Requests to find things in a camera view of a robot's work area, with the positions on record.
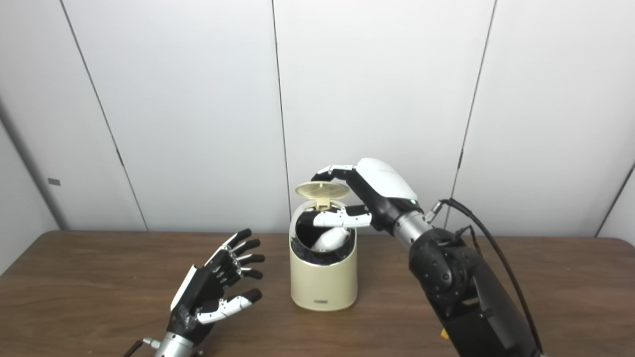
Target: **black robotic finger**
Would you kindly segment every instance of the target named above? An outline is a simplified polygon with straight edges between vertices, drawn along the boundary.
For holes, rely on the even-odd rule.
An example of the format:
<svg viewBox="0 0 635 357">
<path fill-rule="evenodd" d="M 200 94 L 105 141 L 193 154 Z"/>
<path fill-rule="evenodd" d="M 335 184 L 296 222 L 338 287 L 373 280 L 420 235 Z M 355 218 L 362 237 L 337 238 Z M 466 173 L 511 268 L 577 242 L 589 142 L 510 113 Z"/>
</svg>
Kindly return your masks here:
<svg viewBox="0 0 635 357">
<path fill-rule="evenodd" d="M 250 236 L 251 236 L 251 229 L 249 228 L 243 229 L 242 231 L 231 236 L 225 243 L 223 243 L 223 245 L 226 245 L 229 248 L 234 249 L 238 245 L 238 243 L 240 243 L 241 241 L 244 241 Z"/>
<path fill-rule="evenodd" d="M 222 283 L 223 284 L 223 289 L 229 288 L 233 284 L 236 284 L 240 279 L 241 279 L 241 276 L 238 275 L 238 274 L 232 276 L 231 278 L 227 279 L 227 281 L 224 281 Z"/>
<path fill-rule="evenodd" d="M 254 288 L 251 289 L 249 291 L 246 291 L 240 295 L 232 295 L 230 297 L 226 298 L 227 302 L 231 302 L 232 300 L 234 300 L 237 297 L 244 297 L 245 299 L 249 300 L 249 302 L 251 302 L 252 304 L 256 303 L 256 301 L 262 299 L 262 292 L 260 291 L 260 289 Z"/>
<path fill-rule="evenodd" d="M 240 271 L 243 276 L 248 276 L 256 280 L 262 279 L 262 272 L 254 268 L 241 268 Z"/>
<path fill-rule="evenodd" d="M 243 242 L 235 247 L 232 252 L 236 255 L 242 255 L 249 249 L 258 248 L 260 246 L 260 239 L 252 239 L 250 241 Z"/>
<path fill-rule="evenodd" d="M 232 274 L 237 274 L 239 268 L 233 258 L 227 259 L 216 273 L 216 277 L 218 279 L 229 278 Z"/>
<path fill-rule="evenodd" d="M 249 254 L 249 255 L 243 255 L 242 257 L 238 257 L 236 259 L 241 266 L 246 266 L 247 264 L 250 263 L 262 263 L 265 261 L 265 256 L 262 254 Z"/>
</svg>

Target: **robot finger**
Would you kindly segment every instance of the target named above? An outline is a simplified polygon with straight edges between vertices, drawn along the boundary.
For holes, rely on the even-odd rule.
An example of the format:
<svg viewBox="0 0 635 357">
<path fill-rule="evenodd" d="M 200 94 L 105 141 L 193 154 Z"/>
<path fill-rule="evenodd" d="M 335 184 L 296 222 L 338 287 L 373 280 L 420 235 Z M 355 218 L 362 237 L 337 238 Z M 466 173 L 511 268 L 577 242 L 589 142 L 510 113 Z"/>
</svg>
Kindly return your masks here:
<svg viewBox="0 0 635 357">
<path fill-rule="evenodd" d="M 230 249 L 234 249 L 238 243 L 244 241 L 251 236 L 251 229 L 243 229 L 242 231 L 231 236 L 223 245 L 228 246 Z"/>
<path fill-rule="evenodd" d="M 241 266 L 246 266 L 250 263 L 262 263 L 265 261 L 265 256 L 262 254 L 249 254 L 243 255 L 242 257 L 238 257 L 236 259 Z"/>
<path fill-rule="evenodd" d="M 259 246 L 260 246 L 260 239 L 252 239 L 250 241 L 240 243 L 237 247 L 235 247 L 232 250 L 232 253 L 236 255 L 242 255 L 244 252 L 248 251 L 249 249 L 258 248 Z"/>
<path fill-rule="evenodd" d="M 346 176 L 355 169 L 354 165 L 331 165 L 319 170 L 311 181 L 332 181 L 333 179 L 345 180 Z"/>
<path fill-rule="evenodd" d="M 236 284 L 242 277 L 240 275 L 235 274 L 233 275 L 231 278 L 227 279 L 227 281 L 225 281 L 223 284 L 223 289 L 227 289 L 230 286 L 232 286 L 233 284 Z"/>
<path fill-rule="evenodd" d="M 216 272 L 216 278 L 229 278 L 232 274 L 237 274 L 239 268 L 239 264 L 234 259 L 227 259 Z"/>
<path fill-rule="evenodd" d="M 220 321 L 242 311 L 243 309 L 246 309 L 247 307 L 250 307 L 261 298 L 262 292 L 260 292 L 259 289 L 252 289 L 232 299 L 221 300 L 218 310 L 211 313 L 199 313 L 196 317 L 199 322 L 204 325 Z"/>
<path fill-rule="evenodd" d="M 254 268 L 241 268 L 240 272 L 243 276 L 248 276 L 256 280 L 262 279 L 262 272 Z"/>
</svg>

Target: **robotic hand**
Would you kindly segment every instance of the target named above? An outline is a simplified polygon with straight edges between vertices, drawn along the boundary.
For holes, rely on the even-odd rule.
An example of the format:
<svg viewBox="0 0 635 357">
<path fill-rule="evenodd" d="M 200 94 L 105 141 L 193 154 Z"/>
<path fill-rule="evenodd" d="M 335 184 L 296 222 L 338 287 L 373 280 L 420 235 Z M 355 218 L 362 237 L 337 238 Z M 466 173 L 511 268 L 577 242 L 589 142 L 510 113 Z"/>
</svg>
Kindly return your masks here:
<svg viewBox="0 0 635 357">
<path fill-rule="evenodd" d="M 156 349 L 155 357 L 191 357 L 194 348 L 209 334 L 214 323 L 246 309 L 260 300 L 262 293 L 252 289 L 241 295 L 223 298 L 225 289 L 242 277 L 262 279 L 262 273 L 245 267 L 264 262 L 264 255 L 243 255 L 260 246 L 260 240 L 244 241 L 251 236 L 245 229 L 231 236 L 201 268 L 192 266 L 170 304 L 170 322 L 163 341 L 143 339 Z"/>
<path fill-rule="evenodd" d="M 371 225 L 397 237 L 409 249 L 409 268 L 461 357 L 546 356 L 521 294 L 527 319 L 518 311 L 489 265 L 460 235 L 431 225 L 443 204 L 470 216 L 488 238 L 491 234 L 453 199 L 441 200 L 428 213 L 417 195 L 388 164 L 362 159 L 357 165 L 331 165 L 312 181 L 346 181 L 364 203 L 346 210 L 309 213 L 300 219 L 319 227 Z M 497 252 L 498 246 L 490 240 Z M 509 265 L 504 259 L 505 267 Z M 512 275 L 514 287 L 519 286 Z"/>
</svg>

